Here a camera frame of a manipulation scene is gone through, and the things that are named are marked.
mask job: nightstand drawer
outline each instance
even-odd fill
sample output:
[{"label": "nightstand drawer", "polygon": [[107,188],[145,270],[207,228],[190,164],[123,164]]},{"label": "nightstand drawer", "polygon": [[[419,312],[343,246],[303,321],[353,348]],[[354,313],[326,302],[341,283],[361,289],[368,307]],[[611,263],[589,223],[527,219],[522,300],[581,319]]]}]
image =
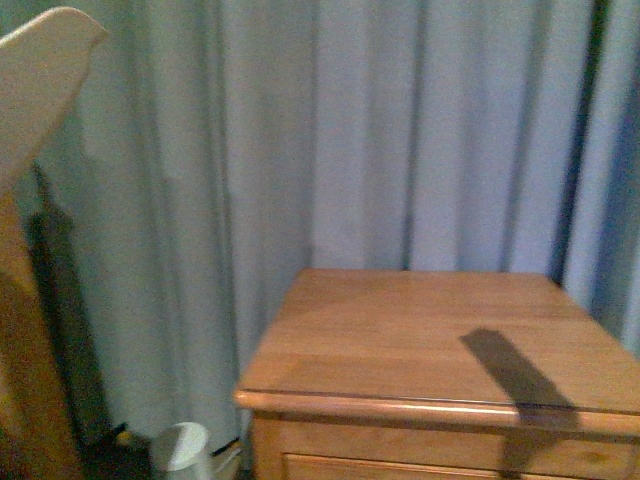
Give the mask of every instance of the nightstand drawer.
[{"label": "nightstand drawer", "polygon": [[[500,478],[497,472],[483,470],[461,470],[306,455],[286,455],[285,462],[287,480],[478,480]],[[523,475],[520,478],[543,480],[554,477]]]},{"label": "nightstand drawer", "polygon": [[282,421],[279,427],[283,451],[326,458],[609,480],[625,478],[634,457],[631,444],[536,430],[410,429],[335,421]]}]

